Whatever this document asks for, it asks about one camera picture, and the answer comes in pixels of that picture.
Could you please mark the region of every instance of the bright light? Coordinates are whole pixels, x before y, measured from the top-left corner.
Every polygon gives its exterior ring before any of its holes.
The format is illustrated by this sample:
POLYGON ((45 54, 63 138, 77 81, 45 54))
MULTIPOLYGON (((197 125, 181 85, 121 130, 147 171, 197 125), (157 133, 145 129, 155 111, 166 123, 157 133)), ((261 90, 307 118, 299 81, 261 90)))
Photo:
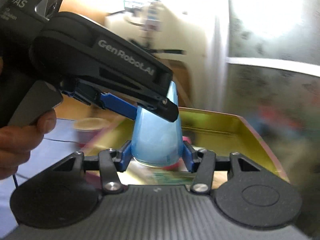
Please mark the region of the bright light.
POLYGON ((265 38, 278 37, 301 22, 302 0, 232 0, 244 27, 265 38))

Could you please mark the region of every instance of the finger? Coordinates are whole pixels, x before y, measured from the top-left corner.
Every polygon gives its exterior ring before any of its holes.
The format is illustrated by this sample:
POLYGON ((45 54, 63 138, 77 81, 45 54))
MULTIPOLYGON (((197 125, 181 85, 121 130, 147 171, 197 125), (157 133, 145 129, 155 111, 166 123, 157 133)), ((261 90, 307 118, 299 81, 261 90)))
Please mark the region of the finger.
POLYGON ((13 152, 27 152, 36 148, 43 134, 36 126, 6 126, 0 129, 0 149, 13 152))
POLYGON ((13 153, 0 150, 0 168, 14 168, 26 163, 30 159, 30 152, 13 153))
POLYGON ((38 131, 42 134, 51 132, 57 123, 56 112, 52 109, 43 114, 37 123, 38 131))
POLYGON ((0 168, 0 180, 5 179, 13 174, 15 174, 18 170, 18 167, 14 168, 0 168))

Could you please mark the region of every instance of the metal screw head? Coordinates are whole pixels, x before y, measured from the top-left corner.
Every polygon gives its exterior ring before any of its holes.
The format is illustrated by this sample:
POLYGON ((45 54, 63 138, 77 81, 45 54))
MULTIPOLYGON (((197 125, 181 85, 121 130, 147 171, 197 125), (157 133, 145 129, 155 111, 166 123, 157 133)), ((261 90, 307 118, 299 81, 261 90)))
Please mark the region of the metal screw head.
POLYGON ((208 185, 204 183, 194 184, 192 188, 196 192, 205 192, 209 189, 208 185))
POLYGON ((156 188, 153 189, 153 191, 158 193, 159 191, 161 191, 161 188, 160 187, 156 187, 156 188))
POLYGON ((121 185, 117 182, 108 182, 103 186, 105 190, 116 191, 121 188, 121 185))

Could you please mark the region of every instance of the paper cup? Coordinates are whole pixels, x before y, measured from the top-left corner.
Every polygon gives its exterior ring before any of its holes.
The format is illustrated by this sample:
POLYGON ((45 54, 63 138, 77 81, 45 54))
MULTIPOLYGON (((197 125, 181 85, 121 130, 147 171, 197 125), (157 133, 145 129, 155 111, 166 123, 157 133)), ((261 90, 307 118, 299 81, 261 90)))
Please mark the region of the paper cup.
POLYGON ((77 131, 79 147, 83 148, 108 125, 109 122, 107 120, 94 117, 76 121, 73 127, 77 131))

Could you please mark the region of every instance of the light blue plastic cup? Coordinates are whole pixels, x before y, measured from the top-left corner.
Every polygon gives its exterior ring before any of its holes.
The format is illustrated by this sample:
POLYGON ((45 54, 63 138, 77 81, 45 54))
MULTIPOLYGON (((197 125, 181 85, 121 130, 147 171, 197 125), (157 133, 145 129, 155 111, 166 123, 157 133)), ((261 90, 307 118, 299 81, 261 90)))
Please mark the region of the light blue plastic cup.
MULTIPOLYGON (((174 82, 170 84, 167 98, 178 105, 174 82)), ((169 122, 138 106, 132 135, 133 157, 146 165, 165 167, 177 163, 182 150, 180 116, 175 122, 169 122)))

